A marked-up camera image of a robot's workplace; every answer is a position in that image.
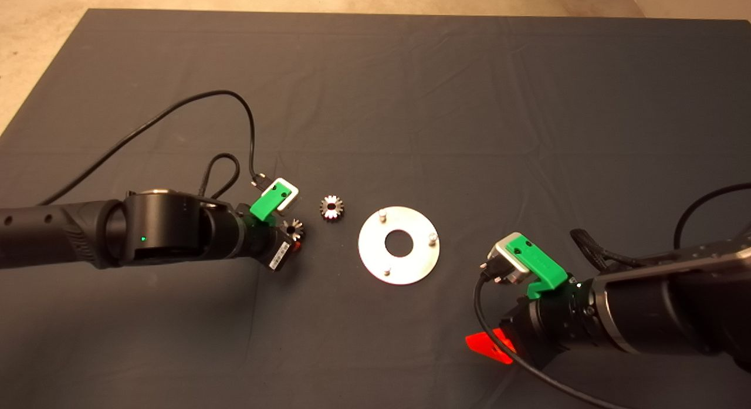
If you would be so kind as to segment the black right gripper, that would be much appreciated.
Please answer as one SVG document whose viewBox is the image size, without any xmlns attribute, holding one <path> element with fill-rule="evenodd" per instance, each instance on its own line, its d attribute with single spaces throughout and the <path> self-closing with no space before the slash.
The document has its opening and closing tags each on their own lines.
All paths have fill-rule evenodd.
<svg viewBox="0 0 751 409">
<path fill-rule="evenodd" d="M 508 313 L 508 337 L 493 334 L 511 351 L 537 369 L 573 350 L 598 350 L 599 321 L 587 311 L 593 307 L 590 283 L 564 283 L 538 299 L 521 298 Z M 472 352 L 502 364 L 514 361 L 485 332 L 466 335 Z"/>
</svg>

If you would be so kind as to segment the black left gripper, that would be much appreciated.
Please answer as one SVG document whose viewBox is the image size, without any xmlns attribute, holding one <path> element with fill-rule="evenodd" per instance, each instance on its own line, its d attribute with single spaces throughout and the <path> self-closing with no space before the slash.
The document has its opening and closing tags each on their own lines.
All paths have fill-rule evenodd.
<svg viewBox="0 0 751 409">
<path fill-rule="evenodd" d="M 245 222 L 246 233 L 241 246 L 241 257 L 252 258 L 272 272 L 281 270 L 292 256 L 292 238 L 278 225 L 264 222 Z M 296 241 L 295 253 L 302 248 Z"/>
</svg>

